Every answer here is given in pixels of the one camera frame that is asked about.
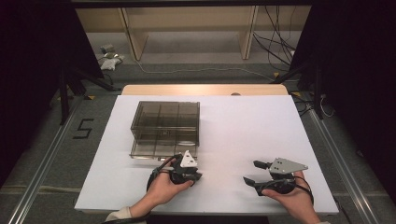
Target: forearm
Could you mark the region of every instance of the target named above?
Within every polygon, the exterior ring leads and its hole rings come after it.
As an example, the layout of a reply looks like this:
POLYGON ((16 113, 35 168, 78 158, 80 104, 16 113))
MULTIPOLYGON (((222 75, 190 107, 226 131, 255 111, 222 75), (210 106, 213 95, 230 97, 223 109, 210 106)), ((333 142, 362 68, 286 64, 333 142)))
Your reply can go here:
POLYGON ((139 202, 132 205, 129 211, 132 217, 142 217, 157 205, 158 203, 152 197, 145 195, 139 202))

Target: black cable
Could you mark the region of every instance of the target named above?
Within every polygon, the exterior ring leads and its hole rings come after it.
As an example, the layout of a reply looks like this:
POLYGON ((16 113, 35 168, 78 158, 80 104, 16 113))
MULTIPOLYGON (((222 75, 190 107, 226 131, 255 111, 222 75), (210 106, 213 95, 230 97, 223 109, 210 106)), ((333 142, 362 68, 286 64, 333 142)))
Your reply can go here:
POLYGON ((275 33, 278 35, 279 40, 280 40, 280 42, 282 43, 282 45, 281 45, 281 46, 282 46, 282 49, 283 49, 283 51, 284 51, 286 57, 287 57, 288 60, 290 61, 290 59, 289 59, 289 57, 288 57, 288 54, 290 55, 290 57, 292 57, 292 55, 291 55, 289 49, 284 49, 284 46, 288 46, 288 47, 291 47, 291 46, 282 38, 282 36, 281 36, 281 34, 280 34, 280 32, 279 32, 279 27, 280 27, 280 25, 279 25, 279 12, 280 12, 280 11, 279 11, 279 6, 276 6, 276 23, 274 23, 274 21, 273 21, 271 15, 269 14, 268 9, 267 9, 267 6, 265 6, 264 8, 265 8, 265 11, 266 11, 266 13, 267 13, 267 15, 268 15, 268 18, 269 18, 270 21, 271 21, 271 24, 272 24, 273 27, 274 27, 274 32, 273 32, 272 38, 274 38, 275 33))
MULTIPOLYGON (((272 41, 272 42, 274 42, 274 43, 276 43, 276 44, 278 44, 278 45, 282 45, 282 43, 280 43, 280 42, 278 42, 278 41, 276 41, 276 40, 271 40, 271 39, 269 39, 269 38, 262 37, 262 36, 260 36, 260 35, 258 35, 258 34, 256 34, 256 33, 254 33, 254 32, 253 32, 253 34, 254 34, 255 36, 257 36, 258 38, 260 38, 260 39, 264 39, 264 40, 267 40, 267 41, 272 41)), ((285 47, 288 48, 288 49, 296 50, 296 48, 294 48, 294 47, 292 47, 292 46, 290 46, 290 45, 287 45, 287 46, 285 46, 285 47)))
POLYGON ((346 220, 349 224, 352 224, 352 221, 349 218, 349 215, 347 214, 347 211, 344 209, 344 207, 338 202, 338 200, 332 196, 334 198, 335 203, 337 204, 338 208, 343 212, 344 216, 346 217, 346 220))
POLYGON ((280 34, 280 24, 279 24, 279 14, 280 14, 280 6, 276 6, 276 27, 277 27, 277 35, 279 36, 279 39, 282 42, 282 49, 283 52, 285 53, 286 58, 288 58, 288 61, 291 62, 291 59, 289 58, 289 56, 292 58, 292 55, 290 53, 290 51, 288 49, 285 49, 286 46, 286 41, 282 38, 281 34, 280 34))
POLYGON ((299 177, 299 176, 295 176, 294 178, 302 179, 305 182, 305 184, 308 186, 308 189, 306 189, 298 184, 296 184, 296 188, 302 189, 305 192, 307 192, 309 194, 309 196, 311 197, 312 204, 314 204, 314 195, 312 194, 312 189, 311 189, 311 186, 309 186, 308 182, 304 178, 299 177))
POLYGON ((304 113, 303 114, 300 114, 300 117, 302 117, 306 112, 308 112, 308 111, 310 111, 311 109, 313 109, 313 107, 311 106, 311 107, 309 107, 309 108, 307 108, 305 111, 304 111, 304 113))
POLYGON ((269 62, 269 64, 270 64, 273 68, 275 68, 276 70, 282 71, 282 72, 289 72, 288 70, 280 69, 280 68, 275 67, 275 66, 271 63, 271 60, 270 60, 270 58, 269 58, 269 54, 272 54, 274 57, 278 58, 282 63, 285 63, 285 64, 288 65, 288 66, 290 66, 289 63, 285 62, 284 60, 282 60, 281 58, 279 58, 277 55, 275 55, 271 50, 269 50, 268 48, 266 48, 266 47, 259 41, 259 39, 257 39, 257 37, 256 37, 255 35, 253 35, 253 37, 256 39, 256 41, 257 41, 257 43, 259 44, 259 46, 262 47, 262 49, 265 49, 265 50, 268 52, 268 62, 269 62))
POLYGON ((110 85, 114 85, 113 79, 109 74, 103 73, 103 75, 108 76, 108 78, 110 79, 110 85))

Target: white table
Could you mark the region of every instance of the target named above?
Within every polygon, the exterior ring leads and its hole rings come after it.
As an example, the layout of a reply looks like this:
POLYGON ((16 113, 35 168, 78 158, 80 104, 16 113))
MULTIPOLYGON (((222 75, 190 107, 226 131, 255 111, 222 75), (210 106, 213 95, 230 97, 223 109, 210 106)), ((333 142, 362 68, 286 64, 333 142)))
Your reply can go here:
POLYGON ((138 201, 146 191, 153 166, 133 160, 131 124, 139 101, 200 102, 198 168, 202 178, 170 203, 153 210, 168 215, 273 215, 286 210, 259 197, 243 176, 270 180, 253 161, 276 157, 308 165, 304 171, 315 197, 315 210, 337 214, 328 185, 305 133, 294 102, 287 95, 118 97, 100 146, 78 197, 84 212, 118 210, 138 201))

